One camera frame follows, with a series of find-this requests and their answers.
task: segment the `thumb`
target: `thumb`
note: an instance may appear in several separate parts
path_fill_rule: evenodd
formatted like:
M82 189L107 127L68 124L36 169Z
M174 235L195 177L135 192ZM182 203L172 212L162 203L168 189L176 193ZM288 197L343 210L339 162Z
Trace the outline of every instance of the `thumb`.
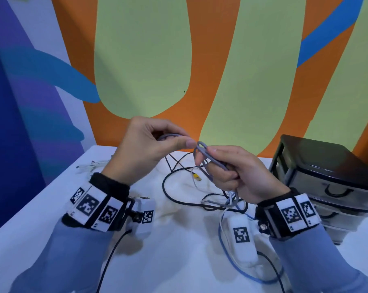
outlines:
M196 147L196 141L190 137L174 137L159 141L162 157L181 149L192 149Z
M244 166L243 158L239 154L235 152L227 152L223 150L219 150L213 148L211 146L207 147L207 151L211 154L212 157L219 161L227 162L235 167Z

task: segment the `white table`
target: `white table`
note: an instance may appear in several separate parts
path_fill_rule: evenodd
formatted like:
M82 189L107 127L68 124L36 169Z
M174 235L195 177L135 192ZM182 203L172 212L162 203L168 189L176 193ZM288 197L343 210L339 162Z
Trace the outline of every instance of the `white table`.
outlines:
M75 167L92 160L109 159L114 150L114 147L91 147L1 227L0 293L8 292L16 276L35 262L56 222L65 213L65 203L86 179L87 174L79 173ZM173 155L177 158L183 154ZM262 160L269 165L270 159ZM193 158L188 156L182 163L193 166ZM101 292L281 292L279 284L260 285L231 266L217 236L221 211L180 206L164 196L161 183L168 173L163 159L131 188L131 196L156 199L153 231L144 241L128 236L123 239L111 260ZM207 179L197 183L200 190L194 187L188 172L180 171L168 178L166 190L172 197L186 202L199 202L207 193L218 192ZM250 205L248 212L253 214L254 206ZM115 234L108 252L121 233ZM274 258L269 242L265 239L260 243L260 249ZM357 232L346 237L339 250L352 266L368 276L368 219ZM264 267L263 273L274 277L269 266ZM288 286L285 277L283 282Z

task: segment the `light green shape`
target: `light green shape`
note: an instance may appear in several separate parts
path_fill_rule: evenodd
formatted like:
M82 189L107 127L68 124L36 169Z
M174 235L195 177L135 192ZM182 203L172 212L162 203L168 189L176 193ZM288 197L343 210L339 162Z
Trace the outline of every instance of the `light green shape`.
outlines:
M200 140L258 154L283 120L306 0L241 0L225 71Z
M186 0L99 0L94 74L113 114L152 117L177 103L191 58Z
M353 150L368 123L368 0L305 138Z

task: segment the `light blue sleeve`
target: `light blue sleeve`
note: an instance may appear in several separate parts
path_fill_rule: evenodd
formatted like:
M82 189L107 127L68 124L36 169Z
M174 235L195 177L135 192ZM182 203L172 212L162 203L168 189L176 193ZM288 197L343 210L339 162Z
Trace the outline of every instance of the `light blue sleeve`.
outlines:
M270 238L296 293L368 293L368 277L350 266L320 224L287 241Z
M95 293L113 232L59 221L44 250L13 282L10 293Z

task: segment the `hand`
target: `hand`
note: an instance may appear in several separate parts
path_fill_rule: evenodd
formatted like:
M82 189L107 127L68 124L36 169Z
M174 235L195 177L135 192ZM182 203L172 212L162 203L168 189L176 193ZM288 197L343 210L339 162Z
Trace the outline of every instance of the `hand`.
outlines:
M236 189L241 198L254 204L290 191L268 171L258 157L242 147L208 146L207 151L215 159L228 163L230 171L225 171L212 162L206 166L207 172L214 177L216 187L222 190ZM203 154L198 151L195 164L199 166L204 159Z
M165 133L178 133L182 137L156 140ZM183 128L169 120L133 117L121 144L101 173L131 186L151 172L169 153L195 146L196 141Z

